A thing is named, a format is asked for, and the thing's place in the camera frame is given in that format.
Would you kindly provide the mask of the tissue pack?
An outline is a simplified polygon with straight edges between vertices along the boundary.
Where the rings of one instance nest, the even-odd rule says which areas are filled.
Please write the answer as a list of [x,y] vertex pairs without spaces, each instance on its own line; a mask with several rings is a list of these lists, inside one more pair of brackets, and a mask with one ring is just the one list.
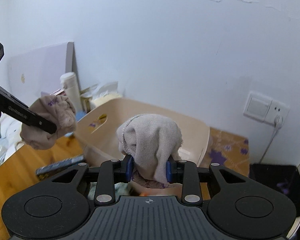
[[118,91],[118,84],[117,81],[95,84],[80,91],[83,110],[88,113],[110,100],[121,98],[122,94]]

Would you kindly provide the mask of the white leaning board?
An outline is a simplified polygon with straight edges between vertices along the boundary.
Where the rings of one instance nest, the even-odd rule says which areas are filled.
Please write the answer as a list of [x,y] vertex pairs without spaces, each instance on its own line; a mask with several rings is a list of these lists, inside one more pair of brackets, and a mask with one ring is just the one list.
[[38,48],[8,61],[10,93],[26,105],[61,88],[60,77],[72,71],[74,42]]

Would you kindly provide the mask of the beige plastic storage bin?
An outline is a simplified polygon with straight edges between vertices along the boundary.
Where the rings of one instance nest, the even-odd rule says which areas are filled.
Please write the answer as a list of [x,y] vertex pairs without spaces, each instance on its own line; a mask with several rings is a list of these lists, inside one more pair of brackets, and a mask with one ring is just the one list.
[[168,109],[117,98],[92,110],[77,124],[75,137],[92,167],[131,155],[130,185],[147,196],[181,196],[181,184],[167,182],[168,157],[200,166],[210,128],[195,118]]

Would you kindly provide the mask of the white wall switch socket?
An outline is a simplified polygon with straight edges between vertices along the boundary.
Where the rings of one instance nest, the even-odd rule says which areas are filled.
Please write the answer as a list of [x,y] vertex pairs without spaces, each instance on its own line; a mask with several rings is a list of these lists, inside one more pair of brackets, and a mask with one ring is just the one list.
[[243,110],[243,115],[254,120],[275,125],[275,120],[283,124],[290,107],[257,92],[250,92]]

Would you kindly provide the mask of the black tablet with purple print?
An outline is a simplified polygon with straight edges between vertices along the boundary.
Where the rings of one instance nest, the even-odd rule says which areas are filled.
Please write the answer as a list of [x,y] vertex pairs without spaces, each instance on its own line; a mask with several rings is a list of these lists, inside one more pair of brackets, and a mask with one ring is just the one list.
[[300,173],[296,166],[250,164],[249,178],[287,196],[300,217]]

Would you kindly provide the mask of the white thermos bottle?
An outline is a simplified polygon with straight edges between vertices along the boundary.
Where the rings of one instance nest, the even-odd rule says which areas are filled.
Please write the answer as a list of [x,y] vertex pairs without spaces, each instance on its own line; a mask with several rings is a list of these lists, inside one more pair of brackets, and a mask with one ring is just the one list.
[[76,112],[83,111],[76,73],[68,72],[63,74],[60,77],[60,82],[66,96],[74,105]]

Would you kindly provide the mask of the floral table mat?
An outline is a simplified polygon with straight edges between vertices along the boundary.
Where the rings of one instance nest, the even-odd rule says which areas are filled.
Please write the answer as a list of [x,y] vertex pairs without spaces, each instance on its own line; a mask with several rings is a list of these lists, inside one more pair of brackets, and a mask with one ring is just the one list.
[[240,135],[210,128],[207,150],[200,167],[219,163],[244,176],[249,176],[249,140]]

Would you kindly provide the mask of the grey knitted cloth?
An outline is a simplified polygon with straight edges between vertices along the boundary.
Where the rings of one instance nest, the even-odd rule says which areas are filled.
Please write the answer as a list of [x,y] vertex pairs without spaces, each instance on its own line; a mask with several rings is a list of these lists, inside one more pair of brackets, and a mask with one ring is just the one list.
[[183,139],[181,129],[172,119],[158,114],[139,114],[116,130],[119,151],[134,158],[143,179],[167,184],[169,157],[179,160]]

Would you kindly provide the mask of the beige sock with purple print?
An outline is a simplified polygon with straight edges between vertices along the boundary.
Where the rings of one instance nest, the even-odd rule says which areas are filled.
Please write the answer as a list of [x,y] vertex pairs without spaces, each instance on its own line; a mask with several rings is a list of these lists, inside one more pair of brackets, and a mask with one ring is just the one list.
[[57,139],[76,130],[76,110],[71,100],[64,95],[47,95],[37,99],[30,110],[56,126],[56,131],[48,133],[38,127],[21,126],[20,137],[35,150],[50,149]]

